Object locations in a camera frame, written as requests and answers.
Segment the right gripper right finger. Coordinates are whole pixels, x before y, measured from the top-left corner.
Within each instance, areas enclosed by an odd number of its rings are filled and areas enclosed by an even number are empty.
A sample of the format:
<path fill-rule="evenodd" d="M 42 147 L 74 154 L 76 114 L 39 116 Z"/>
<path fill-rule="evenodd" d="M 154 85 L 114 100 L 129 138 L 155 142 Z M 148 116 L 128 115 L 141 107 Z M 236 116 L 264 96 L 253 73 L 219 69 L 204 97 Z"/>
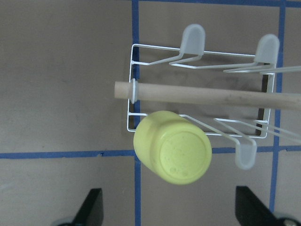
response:
<path fill-rule="evenodd" d="M 236 187 L 236 219 L 241 226 L 281 225 L 281 222 L 247 186 Z"/>

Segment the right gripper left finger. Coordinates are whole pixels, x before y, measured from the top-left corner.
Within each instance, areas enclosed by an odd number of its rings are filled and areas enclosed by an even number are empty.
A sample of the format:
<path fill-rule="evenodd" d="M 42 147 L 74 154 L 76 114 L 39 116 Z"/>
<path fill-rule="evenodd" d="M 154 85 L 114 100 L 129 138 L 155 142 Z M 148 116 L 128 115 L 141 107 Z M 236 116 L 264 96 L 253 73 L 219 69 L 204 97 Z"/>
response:
<path fill-rule="evenodd" d="M 73 219 L 74 226 L 101 226 L 103 224 L 103 193 L 101 188 L 93 188 L 82 203 Z"/>

